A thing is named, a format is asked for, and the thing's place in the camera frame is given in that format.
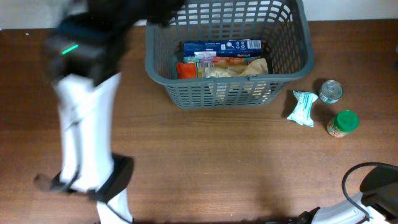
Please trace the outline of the green-lidded jar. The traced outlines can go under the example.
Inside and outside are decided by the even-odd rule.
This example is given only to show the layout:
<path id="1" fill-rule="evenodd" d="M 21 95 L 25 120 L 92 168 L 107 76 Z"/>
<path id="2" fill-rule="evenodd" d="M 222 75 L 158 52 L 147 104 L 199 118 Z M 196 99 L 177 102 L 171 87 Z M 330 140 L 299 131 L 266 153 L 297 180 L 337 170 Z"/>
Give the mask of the green-lidded jar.
<path id="1" fill-rule="evenodd" d="M 350 110 L 340 111 L 326 126 L 327 132 L 336 138 L 352 133 L 359 126 L 359 118 Z"/>

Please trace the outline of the white green wipes pack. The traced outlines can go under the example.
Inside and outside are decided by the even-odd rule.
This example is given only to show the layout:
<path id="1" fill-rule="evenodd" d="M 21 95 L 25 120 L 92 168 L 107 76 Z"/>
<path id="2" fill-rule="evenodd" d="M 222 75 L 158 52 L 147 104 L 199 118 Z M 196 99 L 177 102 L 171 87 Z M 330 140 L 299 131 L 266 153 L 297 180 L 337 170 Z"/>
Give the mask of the white green wipes pack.
<path id="1" fill-rule="evenodd" d="M 293 91 L 293 94 L 297 100 L 297 105 L 287 119 L 295 121 L 299 125 L 313 127 L 314 121 L 311 118 L 311 109 L 313 103 L 318 100 L 318 96 L 312 92 L 304 91 Z"/>

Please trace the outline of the orange pasta packet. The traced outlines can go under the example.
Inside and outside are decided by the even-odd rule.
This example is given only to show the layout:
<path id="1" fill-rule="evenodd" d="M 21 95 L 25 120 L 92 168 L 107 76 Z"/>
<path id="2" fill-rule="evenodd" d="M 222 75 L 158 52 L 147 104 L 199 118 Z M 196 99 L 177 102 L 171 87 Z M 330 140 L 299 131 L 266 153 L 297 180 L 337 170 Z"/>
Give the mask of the orange pasta packet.
<path id="1" fill-rule="evenodd" d="M 179 79 L 237 77 L 251 63 L 248 58 L 214 57 L 199 62 L 177 63 Z"/>

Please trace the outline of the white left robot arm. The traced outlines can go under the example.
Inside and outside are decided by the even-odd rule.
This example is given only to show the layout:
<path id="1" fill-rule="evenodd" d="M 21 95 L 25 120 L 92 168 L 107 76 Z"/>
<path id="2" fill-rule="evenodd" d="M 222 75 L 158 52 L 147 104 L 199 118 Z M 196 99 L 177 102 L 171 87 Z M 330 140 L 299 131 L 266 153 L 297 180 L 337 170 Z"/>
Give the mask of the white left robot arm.
<path id="1" fill-rule="evenodd" d="M 62 168 L 35 177 L 45 191 L 78 194 L 96 203 L 101 223 L 132 223 L 127 186 L 134 160 L 111 150 L 119 63 L 131 27 L 169 24 L 183 1 L 69 1 L 44 42 L 45 70 L 58 98 Z"/>

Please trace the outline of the blue tissue box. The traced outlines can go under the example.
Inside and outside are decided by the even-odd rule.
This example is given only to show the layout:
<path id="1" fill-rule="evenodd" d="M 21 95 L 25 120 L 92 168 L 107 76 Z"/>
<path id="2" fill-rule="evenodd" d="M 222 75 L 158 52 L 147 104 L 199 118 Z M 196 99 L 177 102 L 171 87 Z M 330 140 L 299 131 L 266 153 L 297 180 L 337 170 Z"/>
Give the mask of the blue tissue box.
<path id="1" fill-rule="evenodd" d="M 183 62 L 213 62 L 216 57 L 248 58 L 263 53 L 260 40 L 187 41 L 183 43 Z"/>

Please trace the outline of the silver tin can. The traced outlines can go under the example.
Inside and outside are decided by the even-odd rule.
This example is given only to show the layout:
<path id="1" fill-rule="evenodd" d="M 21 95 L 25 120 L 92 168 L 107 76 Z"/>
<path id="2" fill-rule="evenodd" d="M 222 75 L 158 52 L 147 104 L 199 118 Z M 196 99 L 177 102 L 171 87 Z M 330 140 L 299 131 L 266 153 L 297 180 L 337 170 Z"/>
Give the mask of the silver tin can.
<path id="1" fill-rule="evenodd" d="M 333 104 L 343 96 L 343 93 L 343 87 L 338 81 L 327 80 L 322 84 L 318 95 L 324 103 Z"/>

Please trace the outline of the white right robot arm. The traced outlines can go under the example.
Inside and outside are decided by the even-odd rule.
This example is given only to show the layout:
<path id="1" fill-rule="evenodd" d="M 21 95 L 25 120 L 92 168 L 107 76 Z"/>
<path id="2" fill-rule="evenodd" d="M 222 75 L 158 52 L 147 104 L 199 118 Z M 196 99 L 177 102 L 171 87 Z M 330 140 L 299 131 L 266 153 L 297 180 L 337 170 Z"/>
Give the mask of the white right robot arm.
<path id="1" fill-rule="evenodd" d="M 365 176 L 359 192 L 350 196 L 346 182 L 350 174 L 363 168 L 373 169 Z M 383 162 L 364 162 L 346 171 L 341 181 L 345 200 L 336 205 L 304 211 L 289 223 L 309 224 L 397 224 L 397 166 Z"/>

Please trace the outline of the beige paper bag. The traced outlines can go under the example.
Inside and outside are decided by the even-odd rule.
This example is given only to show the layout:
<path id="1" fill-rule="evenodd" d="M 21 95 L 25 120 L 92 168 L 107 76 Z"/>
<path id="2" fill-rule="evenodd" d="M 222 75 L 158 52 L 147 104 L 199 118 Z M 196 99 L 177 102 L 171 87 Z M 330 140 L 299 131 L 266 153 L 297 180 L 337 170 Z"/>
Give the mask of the beige paper bag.
<path id="1" fill-rule="evenodd" d="M 246 60 L 246 58 L 232 58 L 210 63 L 209 67 L 204 68 L 202 77 L 205 78 L 236 78 L 249 75 L 267 75 L 268 66 L 264 58 Z M 240 84 L 230 84 L 229 91 L 239 89 Z M 227 84 L 217 84 L 217 89 L 209 86 L 211 93 L 216 95 L 216 100 L 224 103 L 227 94 Z"/>

